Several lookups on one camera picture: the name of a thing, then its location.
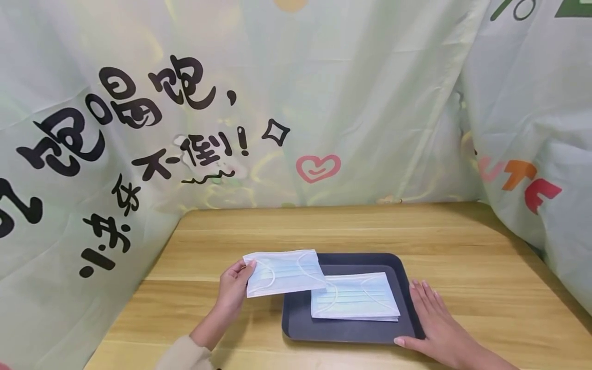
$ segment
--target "face mask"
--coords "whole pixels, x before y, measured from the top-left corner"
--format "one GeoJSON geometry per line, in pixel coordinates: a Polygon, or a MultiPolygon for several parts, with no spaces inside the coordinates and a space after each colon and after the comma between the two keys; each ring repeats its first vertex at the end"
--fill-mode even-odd
{"type": "Polygon", "coordinates": [[[314,249],[292,252],[258,252],[243,257],[257,261],[247,283],[247,297],[300,292],[327,286],[314,249]]]}
{"type": "Polygon", "coordinates": [[[387,274],[325,276],[327,288],[311,292],[314,318],[398,321],[397,303],[387,274]]]}

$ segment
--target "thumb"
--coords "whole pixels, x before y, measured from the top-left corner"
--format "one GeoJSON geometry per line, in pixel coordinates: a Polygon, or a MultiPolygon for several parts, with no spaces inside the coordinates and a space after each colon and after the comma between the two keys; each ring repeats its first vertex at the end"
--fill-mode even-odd
{"type": "Polygon", "coordinates": [[[246,283],[247,280],[249,280],[249,278],[251,277],[251,275],[253,275],[253,271],[255,271],[256,265],[257,262],[255,260],[249,262],[249,264],[244,269],[242,269],[241,272],[239,272],[239,279],[246,283]]]}
{"type": "Polygon", "coordinates": [[[406,349],[416,350],[426,356],[429,356],[428,352],[430,352],[430,346],[427,340],[416,339],[412,337],[396,337],[395,344],[406,349]]]}

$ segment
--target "wooden table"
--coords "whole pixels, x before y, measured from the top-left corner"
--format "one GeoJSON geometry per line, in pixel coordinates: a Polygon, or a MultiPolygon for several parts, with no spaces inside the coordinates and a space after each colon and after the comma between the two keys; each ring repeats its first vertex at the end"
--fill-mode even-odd
{"type": "MultiPolygon", "coordinates": [[[[390,252],[455,318],[523,369],[591,369],[592,318],[535,254],[477,203],[194,211],[102,341],[87,370],[152,369],[208,313],[218,276],[249,252],[390,252]]],[[[440,369],[395,346],[293,343],[282,297],[246,301],[214,351],[233,369],[440,369]]]]}

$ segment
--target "pink heart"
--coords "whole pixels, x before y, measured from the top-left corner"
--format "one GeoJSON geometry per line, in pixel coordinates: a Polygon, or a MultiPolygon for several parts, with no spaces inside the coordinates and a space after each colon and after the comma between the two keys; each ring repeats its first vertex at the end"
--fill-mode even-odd
{"type": "Polygon", "coordinates": [[[298,174],[300,175],[300,177],[302,177],[302,179],[305,180],[306,182],[308,182],[309,184],[312,184],[313,182],[321,181],[322,179],[326,179],[328,177],[335,175],[336,173],[339,172],[340,168],[341,168],[341,159],[339,159],[339,157],[334,154],[328,155],[323,159],[320,159],[317,156],[303,156],[303,157],[298,158],[298,160],[296,161],[296,171],[298,171],[298,174]],[[317,170],[311,169],[308,171],[308,174],[313,176],[312,178],[310,176],[308,176],[304,172],[304,169],[303,169],[304,162],[306,162],[308,160],[313,161],[314,167],[317,169],[317,170]],[[334,162],[333,168],[331,168],[328,171],[326,168],[321,168],[319,170],[318,168],[320,168],[328,160],[332,160],[334,162]]]}

